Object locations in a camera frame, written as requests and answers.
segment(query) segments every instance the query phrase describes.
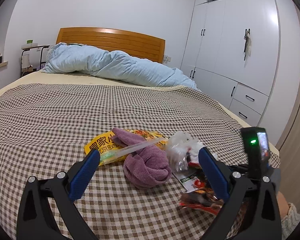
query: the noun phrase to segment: light blue comforter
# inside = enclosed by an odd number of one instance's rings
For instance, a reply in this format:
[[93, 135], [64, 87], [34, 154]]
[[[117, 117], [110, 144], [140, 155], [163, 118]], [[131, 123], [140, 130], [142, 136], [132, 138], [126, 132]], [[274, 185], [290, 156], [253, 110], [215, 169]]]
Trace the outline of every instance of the light blue comforter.
[[196, 84], [178, 68], [129, 56], [119, 50], [107, 51], [93, 46], [59, 43], [47, 55], [45, 73], [81, 73], [121, 80], [148, 87], [184, 85], [197, 89]]

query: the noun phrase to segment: brown and white checkered fabric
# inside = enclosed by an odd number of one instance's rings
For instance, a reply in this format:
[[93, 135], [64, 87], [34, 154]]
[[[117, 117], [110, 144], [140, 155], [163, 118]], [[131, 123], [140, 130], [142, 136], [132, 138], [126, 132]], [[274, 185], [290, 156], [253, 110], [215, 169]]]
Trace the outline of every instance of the brown and white checkered fabric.
[[[0, 224], [13, 239], [27, 178], [47, 179], [67, 171], [85, 157], [85, 144], [113, 127], [157, 130], [166, 136], [182, 130], [227, 164], [247, 162], [241, 126], [199, 91], [21, 85], [0, 97]], [[272, 166], [278, 167], [279, 158], [272, 156]], [[139, 190], [125, 179], [122, 163], [113, 163], [96, 171], [76, 206], [101, 240], [199, 239], [214, 217], [179, 208], [181, 192], [175, 178]], [[61, 232], [70, 237], [55, 203], [51, 206]]]

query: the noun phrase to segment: silver screw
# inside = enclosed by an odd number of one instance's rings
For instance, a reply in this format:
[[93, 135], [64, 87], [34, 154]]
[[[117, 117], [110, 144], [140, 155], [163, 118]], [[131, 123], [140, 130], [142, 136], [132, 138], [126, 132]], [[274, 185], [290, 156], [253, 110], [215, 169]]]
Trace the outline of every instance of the silver screw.
[[262, 180], [263, 180], [264, 182], [269, 182], [269, 181], [270, 181], [270, 179], [269, 179], [268, 176], [263, 176], [263, 177], [262, 177]]
[[31, 177], [28, 179], [28, 181], [29, 181], [30, 183], [34, 182], [34, 181], [35, 181], [35, 177], [34, 177], [34, 176], [31, 176]]
[[241, 177], [241, 174], [240, 174], [240, 172], [234, 171], [234, 172], [232, 173], [232, 176], [234, 176], [236, 179], [238, 179], [238, 178]]
[[58, 178], [58, 179], [63, 179], [65, 176], [66, 176], [66, 173], [63, 172], [63, 171], [61, 171], [61, 172], [59, 172], [59, 173], [57, 174], [57, 178]]

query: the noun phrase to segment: purple towel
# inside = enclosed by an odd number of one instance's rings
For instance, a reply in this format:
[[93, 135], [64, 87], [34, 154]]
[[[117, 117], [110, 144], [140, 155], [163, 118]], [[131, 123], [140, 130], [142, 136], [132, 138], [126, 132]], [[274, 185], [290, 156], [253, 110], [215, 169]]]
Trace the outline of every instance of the purple towel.
[[[120, 140], [125, 145], [132, 145], [145, 139], [138, 134], [114, 127], [112, 140]], [[165, 183], [171, 176], [171, 169], [166, 153], [156, 145], [131, 153], [123, 164], [123, 171], [128, 180], [139, 189], [148, 189]]]

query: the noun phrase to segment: plastic tube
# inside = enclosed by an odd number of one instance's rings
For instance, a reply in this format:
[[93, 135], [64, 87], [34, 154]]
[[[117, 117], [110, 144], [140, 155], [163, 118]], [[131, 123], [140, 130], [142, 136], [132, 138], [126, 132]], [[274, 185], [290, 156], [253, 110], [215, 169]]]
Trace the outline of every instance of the plastic tube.
[[146, 148], [148, 146], [151, 146], [153, 144], [156, 144], [161, 141], [167, 141], [167, 139], [159, 137], [159, 138], [153, 138], [149, 139], [143, 142], [139, 142], [136, 144], [129, 145], [125, 148], [118, 149], [118, 150], [109, 150], [102, 154], [100, 154], [100, 160], [103, 161], [103, 164], [108, 164], [111, 162], [114, 162], [117, 158], [121, 156], [125, 156], [126, 154], [133, 153], [135, 151], [141, 150], [143, 148]]

